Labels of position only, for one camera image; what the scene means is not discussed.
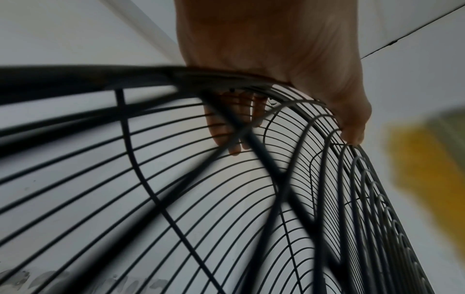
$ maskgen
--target wire mesh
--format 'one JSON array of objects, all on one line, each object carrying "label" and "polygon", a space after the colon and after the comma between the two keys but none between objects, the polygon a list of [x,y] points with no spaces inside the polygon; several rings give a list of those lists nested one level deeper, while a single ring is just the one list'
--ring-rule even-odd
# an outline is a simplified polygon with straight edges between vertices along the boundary
[{"label": "wire mesh", "polygon": [[[433,293],[319,101],[182,67],[0,78],[0,293]],[[231,88],[269,97],[265,115],[244,125],[214,94]],[[228,155],[239,140],[251,149]]]}]

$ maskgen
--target skin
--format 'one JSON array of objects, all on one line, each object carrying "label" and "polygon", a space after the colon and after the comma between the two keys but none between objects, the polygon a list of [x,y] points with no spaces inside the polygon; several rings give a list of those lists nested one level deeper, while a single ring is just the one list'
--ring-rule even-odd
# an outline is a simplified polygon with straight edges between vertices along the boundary
[{"label": "skin", "polygon": [[[363,87],[357,0],[176,0],[177,34],[188,66],[260,75],[325,102],[349,144],[360,144],[372,109]],[[266,97],[219,92],[245,123]],[[205,108],[215,142],[232,130]],[[229,149],[237,155],[238,143]]]}]

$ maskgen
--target black rim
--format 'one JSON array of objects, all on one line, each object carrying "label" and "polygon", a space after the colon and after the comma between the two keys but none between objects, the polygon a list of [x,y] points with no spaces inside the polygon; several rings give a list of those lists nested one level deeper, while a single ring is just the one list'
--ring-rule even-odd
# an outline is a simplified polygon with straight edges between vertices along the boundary
[{"label": "black rim", "polygon": [[[162,293],[433,293],[363,149],[341,141],[322,103],[286,85],[183,67],[12,67],[0,69],[0,78],[0,110],[42,101],[51,105],[62,97],[77,101],[85,93],[112,91],[116,98],[112,106],[26,119],[0,129],[0,189],[5,194],[0,252],[8,254],[12,246],[24,244],[28,248],[9,261],[0,274],[0,288],[29,284],[28,292],[34,294],[123,289],[140,294],[157,288]],[[132,103],[125,97],[134,88],[164,86],[175,88]],[[265,115],[244,125],[213,94],[230,88],[269,97]],[[235,130],[226,144],[216,147],[204,135],[204,105]],[[138,120],[153,117],[163,119],[136,126]],[[260,120],[263,125],[252,128]],[[120,125],[116,136],[19,164],[115,124]],[[235,158],[226,155],[239,140],[251,150]],[[76,158],[108,146],[119,151],[73,173],[57,173],[68,161],[79,165]],[[79,184],[77,192],[60,200],[54,196],[68,191],[63,187],[83,183],[87,175],[107,174],[123,161],[126,168],[113,170],[111,176]],[[172,180],[164,183],[168,174]],[[33,192],[11,193],[32,176],[48,182]],[[105,190],[129,178],[134,184],[126,189]],[[143,200],[111,213],[114,222],[55,258],[45,278],[28,281],[28,267],[38,261],[47,264],[53,250],[77,240],[77,232],[83,234],[134,194]],[[75,222],[67,218],[66,212],[101,196],[108,201],[78,209]],[[32,207],[37,209],[22,223],[6,221]],[[29,245],[28,234],[52,231],[44,224],[57,215],[69,226]],[[137,248],[141,239],[146,246]],[[142,263],[150,264],[144,279],[127,282]],[[114,268],[119,268],[118,276],[106,278]]]}]

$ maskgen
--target black metal wire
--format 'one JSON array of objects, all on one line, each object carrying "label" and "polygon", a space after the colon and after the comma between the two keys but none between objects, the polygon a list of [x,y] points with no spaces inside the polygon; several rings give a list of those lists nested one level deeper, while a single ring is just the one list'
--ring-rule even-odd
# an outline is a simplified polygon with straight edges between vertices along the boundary
[{"label": "black metal wire", "polygon": [[[327,290],[348,294],[433,293],[371,162],[360,147],[341,141],[335,120],[321,102],[259,77],[182,67],[19,67],[0,69],[0,77],[0,109],[21,109],[22,103],[98,91],[115,91],[117,98],[115,107],[0,126],[1,191],[9,191],[28,177],[46,175],[78,156],[121,144],[125,148],[63,173],[62,178],[53,178],[31,193],[7,195],[7,200],[0,196],[0,217],[10,217],[23,207],[46,203],[58,189],[81,183],[78,193],[66,195],[17,226],[0,222],[5,232],[0,238],[0,252],[78,203],[104,196],[104,191],[110,191],[109,187],[123,178],[136,181],[128,182],[122,191],[112,191],[116,196],[90,212],[82,212],[82,217],[64,231],[31,248],[24,259],[3,273],[0,288],[74,236],[79,228],[95,224],[130,195],[145,192],[145,200],[138,200],[77,252],[64,258],[32,293],[120,292],[131,273],[147,261],[151,264],[147,277],[127,294],[150,289],[150,282],[163,275],[166,270],[162,269],[167,266],[172,272],[162,293],[171,293],[174,288],[182,294],[292,293],[296,288],[306,293],[310,287],[316,294]],[[174,86],[177,91],[149,95],[135,103],[128,103],[124,97],[126,89],[156,86]],[[273,99],[274,104],[268,105],[265,115],[244,125],[217,99],[214,91],[221,89],[254,92]],[[205,116],[197,112],[202,107],[209,107],[235,130],[227,143],[204,147],[212,137],[200,135],[208,127],[199,122]],[[130,131],[133,122],[147,117],[154,117],[156,123]],[[266,126],[252,129],[259,121],[265,121]],[[28,166],[19,164],[19,169],[10,167],[23,155],[39,152],[38,147],[47,150],[64,138],[74,139],[77,134],[99,131],[98,127],[117,122],[121,135],[66,149]],[[244,158],[223,155],[239,140],[251,148],[242,152]],[[125,160],[129,165],[125,163],[124,168],[82,185],[86,175],[110,170],[116,162]],[[167,183],[161,180],[179,170],[185,172]],[[154,229],[154,225],[163,223],[160,215],[166,227]],[[275,224],[278,215],[279,223]],[[177,239],[157,262],[151,263],[153,253],[171,233]],[[102,281],[105,272],[118,265],[141,236],[149,236],[149,242],[124,264],[111,285],[98,288],[95,281]],[[181,249],[186,255],[180,263],[172,264]],[[186,274],[192,260],[195,266]],[[71,275],[62,280],[69,271]]]}]

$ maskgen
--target white ceiling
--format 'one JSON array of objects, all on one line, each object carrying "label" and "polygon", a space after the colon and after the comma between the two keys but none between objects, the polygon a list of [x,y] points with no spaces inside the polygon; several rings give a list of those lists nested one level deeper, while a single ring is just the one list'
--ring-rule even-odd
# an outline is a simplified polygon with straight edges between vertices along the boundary
[{"label": "white ceiling", "polygon": [[[173,0],[132,1],[176,42]],[[465,0],[358,1],[361,57],[465,4]]]}]

